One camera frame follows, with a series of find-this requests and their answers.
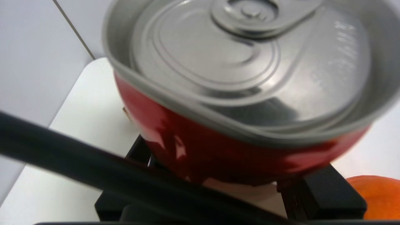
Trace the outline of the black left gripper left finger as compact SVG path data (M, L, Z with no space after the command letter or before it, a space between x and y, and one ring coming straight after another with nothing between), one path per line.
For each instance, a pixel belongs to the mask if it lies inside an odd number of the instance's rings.
M151 153L141 135L137 137L125 158L158 171L169 172ZM100 221L175 221L173 218L106 191L103 191L94 207Z

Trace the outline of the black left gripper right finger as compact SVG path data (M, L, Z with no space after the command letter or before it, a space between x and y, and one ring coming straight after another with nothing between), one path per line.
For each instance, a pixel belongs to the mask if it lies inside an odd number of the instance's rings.
M291 220L364 219L364 198L332 166L293 180L277 182Z

